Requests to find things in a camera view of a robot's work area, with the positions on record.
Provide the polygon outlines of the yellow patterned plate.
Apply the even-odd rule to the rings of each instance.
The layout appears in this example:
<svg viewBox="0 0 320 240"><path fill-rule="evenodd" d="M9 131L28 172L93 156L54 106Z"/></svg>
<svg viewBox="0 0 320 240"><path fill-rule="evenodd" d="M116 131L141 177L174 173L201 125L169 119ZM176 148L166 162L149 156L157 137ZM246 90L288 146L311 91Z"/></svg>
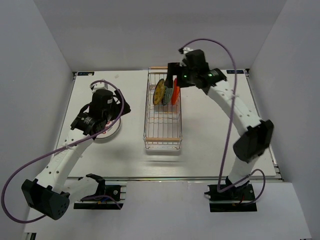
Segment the yellow patterned plate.
<svg viewBox="0 0 320 240"><path fill-rule="evenodd" d="M153 94L153 104L158 105L165 93L165 80L161 78L155 86L154 94Z"/></svg>

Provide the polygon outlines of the blue table label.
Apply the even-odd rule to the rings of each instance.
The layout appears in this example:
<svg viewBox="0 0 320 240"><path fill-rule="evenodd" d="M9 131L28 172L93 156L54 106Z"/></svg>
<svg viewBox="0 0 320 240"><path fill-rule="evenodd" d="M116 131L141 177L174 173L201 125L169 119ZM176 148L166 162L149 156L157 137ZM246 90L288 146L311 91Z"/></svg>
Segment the blue table label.
<svg viewBox="0 0 320 240"><path fill-rule="evenodd" d="M227 74L244 74L244 71L243 70L241 70L241 69L237 69L237 70L231 70L231 69L228 69L228 70L226 70L226 73Z"/></svg>
<svg viewBox="0 0 320 240"><path fill-rule="evenodd" d="M77 76L93 76L94 74L94 71L79 71Z"/></svg>

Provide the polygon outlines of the left blue table label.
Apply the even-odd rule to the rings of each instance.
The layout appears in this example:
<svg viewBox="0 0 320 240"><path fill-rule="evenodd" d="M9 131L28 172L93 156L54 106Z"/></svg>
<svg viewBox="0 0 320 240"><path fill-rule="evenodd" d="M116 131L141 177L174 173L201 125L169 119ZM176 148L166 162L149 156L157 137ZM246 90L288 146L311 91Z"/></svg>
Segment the left blue table label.
<svg viewBox="0 0 320 240"><path fill-rule="evenodd" d="M94 71L79 71L77 76L93 76L94 74Z"/></svg>

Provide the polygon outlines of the teal patterned plate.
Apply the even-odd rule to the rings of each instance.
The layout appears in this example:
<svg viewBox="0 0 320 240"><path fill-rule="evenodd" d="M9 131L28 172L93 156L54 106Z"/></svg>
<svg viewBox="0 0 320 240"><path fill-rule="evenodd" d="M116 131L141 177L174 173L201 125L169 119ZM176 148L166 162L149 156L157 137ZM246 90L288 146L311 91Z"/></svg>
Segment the teal patterned plate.
<svg viewBox="0 0 320 240"><path fill-rule="evenodd" d="M173 88L167 87L167 86L164 87L164 95L163 95L163 98L161 100L161 103L162 103L163 106L166 106L171 102L171 99L172 99L172 96L173 96L173 92L174 92Z"/></svg>

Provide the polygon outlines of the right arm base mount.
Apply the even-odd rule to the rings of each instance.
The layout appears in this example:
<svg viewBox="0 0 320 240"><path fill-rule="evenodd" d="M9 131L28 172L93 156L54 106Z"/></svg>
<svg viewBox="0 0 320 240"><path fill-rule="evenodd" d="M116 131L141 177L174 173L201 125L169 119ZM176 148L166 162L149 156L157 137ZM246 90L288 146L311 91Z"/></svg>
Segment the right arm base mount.
<svg viewBox="0 0 320 240"><path fill-rule="evenodd" d="M257 212L254 202L255 193L252 184L247 181L239 187L232 187L224 192L218 192L217 184L207 186L204 196L209 200L211 213L241 213Z"/></svg>

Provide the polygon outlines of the plain white plate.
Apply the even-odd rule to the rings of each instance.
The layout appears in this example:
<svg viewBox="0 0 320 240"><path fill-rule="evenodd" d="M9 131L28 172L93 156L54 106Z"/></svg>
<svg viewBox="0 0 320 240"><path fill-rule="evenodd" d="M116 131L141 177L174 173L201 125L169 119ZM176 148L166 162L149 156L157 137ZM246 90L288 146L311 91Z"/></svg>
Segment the plain white plate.
<svg viewBox="0 0 320 240"><path fill-rule="evenodd" d="M95 138L94 142L96 144L104 144L104 143L110 142L118 135L118 133L120 132L121 126L122 126L121 118L119 118L117 121L115 120L108 121L107 124L105 125L104 132L99 134Z"/></svg>

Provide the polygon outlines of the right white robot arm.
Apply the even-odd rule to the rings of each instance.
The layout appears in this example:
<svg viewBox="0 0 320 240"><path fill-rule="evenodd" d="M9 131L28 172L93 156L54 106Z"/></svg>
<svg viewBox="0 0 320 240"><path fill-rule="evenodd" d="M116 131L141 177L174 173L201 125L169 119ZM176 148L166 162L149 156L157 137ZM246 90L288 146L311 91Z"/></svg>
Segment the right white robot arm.
<svg viewBox="0 0 320 240"><path fill-rule="evenodd" d="M197 87L211 100L216 102L229 117L229 126L235 127L239 139L233 144L235 161L231 172L225 179L225 187L218 192L236 200L244 193L249 176L259 157L269 148L274 130L271 120L262 120L252 112L236 95L236 86L231 86L227 77L219 68L211 69L205 53L185 47L181 62L167 65L167 78L177 77L180 88Z"/></svg>

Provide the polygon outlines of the orange plate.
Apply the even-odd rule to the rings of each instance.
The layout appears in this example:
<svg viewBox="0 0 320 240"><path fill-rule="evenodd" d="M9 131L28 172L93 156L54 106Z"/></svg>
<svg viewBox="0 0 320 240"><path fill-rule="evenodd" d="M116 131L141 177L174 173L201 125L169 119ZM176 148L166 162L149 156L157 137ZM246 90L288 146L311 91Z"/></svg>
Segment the orange plate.
<svg viewBox="0 0 320 240"><path fill-rule="evenodd" d="M178 79L175 78L173 81L173 93L171 97L171 104L175 105L180 93L180 87L178 86Z"/></svg>

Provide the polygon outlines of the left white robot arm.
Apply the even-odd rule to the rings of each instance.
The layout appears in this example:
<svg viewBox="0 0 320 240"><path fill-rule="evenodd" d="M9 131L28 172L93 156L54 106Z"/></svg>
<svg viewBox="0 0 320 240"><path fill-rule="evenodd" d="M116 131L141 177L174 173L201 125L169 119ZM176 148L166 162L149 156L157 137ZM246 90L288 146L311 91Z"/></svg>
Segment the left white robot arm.
<svg viewBox="0 0 320 240"><path fill-rule="evenodd" d="M97 89L91 102L82 107L70 125L61 148L33 179L26 179L21 190L29 207L53 220L60 219L70 204L82 199L105 196L105 180L88 173L70 185L66 180L85 150L105 131L108 122L116 123L131 111L119 89Z"/></svg>

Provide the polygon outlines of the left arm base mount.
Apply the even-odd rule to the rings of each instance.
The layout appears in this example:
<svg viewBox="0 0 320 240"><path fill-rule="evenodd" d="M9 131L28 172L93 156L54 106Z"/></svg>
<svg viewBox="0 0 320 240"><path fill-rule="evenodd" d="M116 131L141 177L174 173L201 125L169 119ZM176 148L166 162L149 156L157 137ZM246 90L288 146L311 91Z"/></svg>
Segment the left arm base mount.
<svg viewBox="0 0 320 240"><path fill-rule="evenodd" d="M110 182L95 174L86 177L97 183L94 194L83 197L73 204L75 210L121 210L126 199L127 184Z"/></svg>

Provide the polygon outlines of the right blue table label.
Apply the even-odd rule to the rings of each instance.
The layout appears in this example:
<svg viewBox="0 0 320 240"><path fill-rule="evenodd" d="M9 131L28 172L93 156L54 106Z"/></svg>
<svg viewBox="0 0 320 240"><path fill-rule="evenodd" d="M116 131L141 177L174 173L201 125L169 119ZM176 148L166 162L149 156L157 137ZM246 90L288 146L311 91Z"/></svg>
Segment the right blue table label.
<svg viewBox="0 0 320 240"><path fill-rule="evenodd" d="M237 69L237 70L231 70L231 69L228 69L228 70L226 70L226 73L227 74L244 74L244 71L243 70L241 70L241 69Z"/></svg>

